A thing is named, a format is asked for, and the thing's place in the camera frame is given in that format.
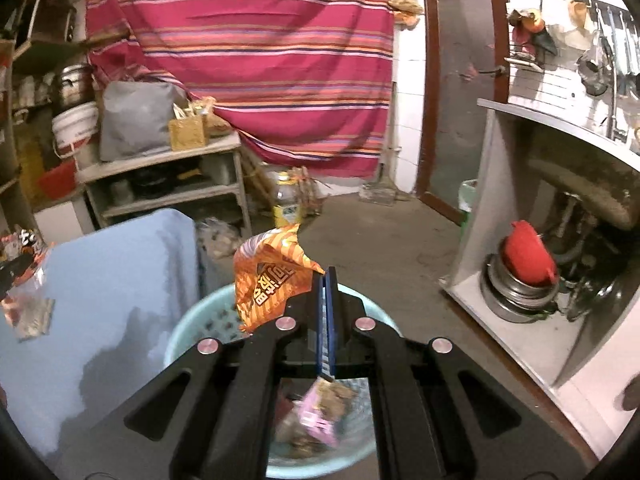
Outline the pink swiss roll snack bag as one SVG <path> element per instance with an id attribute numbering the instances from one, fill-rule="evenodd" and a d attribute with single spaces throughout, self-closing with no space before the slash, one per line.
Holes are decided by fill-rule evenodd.
<path id="1" fill-rule="evenodd" d="M 330 391 L 330 385 L 331 383 L 322 377 L 314 381 L 297 405 L 297 419 L 309 437 L 331 448 L 336 448 L 335 422 L 332 422 L 321 408 L 323 395 Z"/>

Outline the orange striped snack wrapper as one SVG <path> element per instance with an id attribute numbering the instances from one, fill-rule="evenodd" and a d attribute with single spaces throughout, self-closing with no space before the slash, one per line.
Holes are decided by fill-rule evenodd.
<path id="1" fill-rule="evenodd" d="M 310 292 L 314 276 L 326 273 L 299 245 L 298 229 L 299 224 L 290 224 L 260 233 L 235 252 L 235 307 L 241 332 L 253 333 L 280 318 L 291 297 Z"/>

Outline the orange clear plastic wrapper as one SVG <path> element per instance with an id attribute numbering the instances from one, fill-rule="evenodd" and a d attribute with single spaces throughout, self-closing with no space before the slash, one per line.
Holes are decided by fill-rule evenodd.
<path id="1" fill-rule="evenodd" d="M 1 309 L 18 341 L 47 335 L 55 300 L 46 294 L 50 254 L 35 230 L 14 226 L 1 237 Z"/>

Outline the light blue plastic basket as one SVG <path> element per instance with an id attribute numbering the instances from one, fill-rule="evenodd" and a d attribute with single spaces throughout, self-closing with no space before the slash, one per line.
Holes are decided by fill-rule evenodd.
<path id="1" fill-rule="evenodd" d="M 169 338 L 164 363 L 194 359 L 203 376 L 186 433 L 204 437 L 203 479 L 311 479 L 345 469 L 375 449 L 370 386 L 344 377 L 350 324 L 390 321 L 331 275 L 254 333 L 240 329 L 235 290 L 227 285 L 192 307 Z"/>

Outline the stacked steel pots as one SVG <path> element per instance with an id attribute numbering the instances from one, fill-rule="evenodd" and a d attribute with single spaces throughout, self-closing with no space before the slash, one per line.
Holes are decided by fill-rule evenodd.
<path id="1" fill-rule="evenodd" d="M 489 310 L 509 323 L 535 323 L 558 312 L 558 290 L 558 285 L 526 288 L 506 268 L 499 254 L 489 255 L 480 272 L 480 293 Z"/>

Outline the blue table cloth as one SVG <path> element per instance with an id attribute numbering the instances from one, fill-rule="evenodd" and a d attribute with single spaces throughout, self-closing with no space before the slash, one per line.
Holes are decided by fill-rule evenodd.
<path id="1" fill-rule="evenodd" d="M 44 263 L 49 333 L 1 327 L 1 385 L 14 424 L 48 467 L 163 368 L 200 298 L 191 218 L 162 209 L 55 246 Z"/>

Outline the yellow oil bottle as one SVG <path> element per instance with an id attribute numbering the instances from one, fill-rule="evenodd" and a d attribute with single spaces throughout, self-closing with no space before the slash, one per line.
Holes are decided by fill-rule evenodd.
<path id="1" fill-rule="evenodd" d="M 272 206 L 274 225 L 277 228 L 299 224 L 303 219 L 303 205 L 299 196 L 298 184 L 286 171 L 280 171 L 274 189 Z"/>

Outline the white small cabinet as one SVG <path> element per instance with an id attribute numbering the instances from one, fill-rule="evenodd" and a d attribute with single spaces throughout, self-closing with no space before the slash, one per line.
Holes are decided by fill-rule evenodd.
<path id="1" fill-rule="evenodd" d="M 85 193 L 58 200 L 35 212 L 34 218 L 40 235 L 49 245 L 77 240 L 96 230 Z"/>

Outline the red plastic bowl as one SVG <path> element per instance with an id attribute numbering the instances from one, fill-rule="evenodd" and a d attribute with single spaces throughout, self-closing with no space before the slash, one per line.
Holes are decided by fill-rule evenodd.
<path id="1" fill-rule="evenodd" d="M 49 200 L 59 200 L 76 188 L 76 165 L 73 159 L 63 160 L 55 168 L 46 171 L 37 181 L 43 195 Z"/>

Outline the yellow utensil holder box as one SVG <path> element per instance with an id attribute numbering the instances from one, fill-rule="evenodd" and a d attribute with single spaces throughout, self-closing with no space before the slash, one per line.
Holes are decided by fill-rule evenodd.
<path id="1" fill-rule="evenodd" d="M 174 118 L 168 122 L 170 147 L 174 152 L 204 148 L 208 143 L 203 114 L 192 105 L 174 105 Z"/>

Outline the grey fabric bag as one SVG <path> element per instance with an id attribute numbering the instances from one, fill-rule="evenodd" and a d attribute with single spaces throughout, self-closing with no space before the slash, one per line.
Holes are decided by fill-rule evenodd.
<path id="1" fill-rule="evenodd" d="M 170 82 L 113 81 L 103 92 L 101 162 L 168 151 L 168 124 L 186 92 Z"/>

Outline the white plastic bucket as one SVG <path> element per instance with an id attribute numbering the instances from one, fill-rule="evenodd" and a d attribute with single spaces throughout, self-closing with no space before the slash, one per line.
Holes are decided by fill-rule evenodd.
<path id="1" fill-rule="evenodd" d="M 52 118 L 54 152 L 69 158 L 99 134 L 100 110 L 96 101 L 80 104 Z"/>

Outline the steel cooking pot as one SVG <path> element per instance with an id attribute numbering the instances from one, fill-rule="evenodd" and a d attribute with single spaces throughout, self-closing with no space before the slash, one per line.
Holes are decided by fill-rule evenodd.
<path id="1" fill-rule="evenodd" d="M 93 67 L 90 64 L 66 66 L 54 75 L 51 101 L 57 113 L 92 102 L 95 98 Z"/>

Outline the red striped hanging cloth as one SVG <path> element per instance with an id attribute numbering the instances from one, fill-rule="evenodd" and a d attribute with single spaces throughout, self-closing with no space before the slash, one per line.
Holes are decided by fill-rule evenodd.
<path id="1" fill-rule="evenodd" d="M 392 96 L 390 0 L 86 0 L 101 84 L 163 81 L 211 96 L 265 162 L 375 172 Z"/>

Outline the wooden wall shelf unit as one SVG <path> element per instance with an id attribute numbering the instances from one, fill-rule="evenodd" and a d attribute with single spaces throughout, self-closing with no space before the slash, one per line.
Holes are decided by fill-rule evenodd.
<path id="1" fill-rule="evenodd" d="M 1 231 L 35 225 L 37 143 L 18 125 L 51 106 L 44 77 L 82 51 L 84 0 L 1 0 Z"/>

